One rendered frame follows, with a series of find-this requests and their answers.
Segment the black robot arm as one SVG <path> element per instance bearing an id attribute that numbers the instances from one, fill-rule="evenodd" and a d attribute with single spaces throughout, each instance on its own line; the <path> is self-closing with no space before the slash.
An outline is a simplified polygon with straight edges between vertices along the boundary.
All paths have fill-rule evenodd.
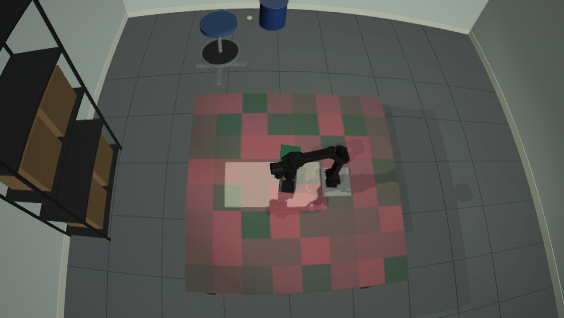
<path id="1" fill-rule="evenodd" d="M 336 152 L 335 152 L 336 149 Z M 335 187 L 341 183 L 339 172 L 344 164 L 350 161 L 347 148 L 343 145 L 329 146 L 325 149 L 311 151 L 311 152 L 289 152 L 285 156 L 281 157 L 282 162 L 270 163 L 271 175 L 274 175 L 276 179 L 282 179 L 285 176 L 284 172 L 288 174 L 294 174 L 297 168 L 302 167 L 305 163 L 323 160 L 323 159 L 333 159 L 334 163 L 331 168 L 325 171 L 325 184 L 326 188 Z"/>

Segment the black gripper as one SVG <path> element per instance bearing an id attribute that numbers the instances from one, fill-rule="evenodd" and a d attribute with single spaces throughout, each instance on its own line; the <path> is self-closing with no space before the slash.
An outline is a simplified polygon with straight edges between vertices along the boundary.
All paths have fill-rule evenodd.
<path id="1" fill-rule="evenodd" d="M 294 193 L 294 181 L 292 179 L 295 179 L 296 176 L 296 172 L 294 174 L 288 174 L 287 172 L 284 172 L 285 176 L 285 180 L 283 180 L 282 182 L 282 192 L 285 193 Z M 288 180 L 287 180 L 288 179 Z"/>

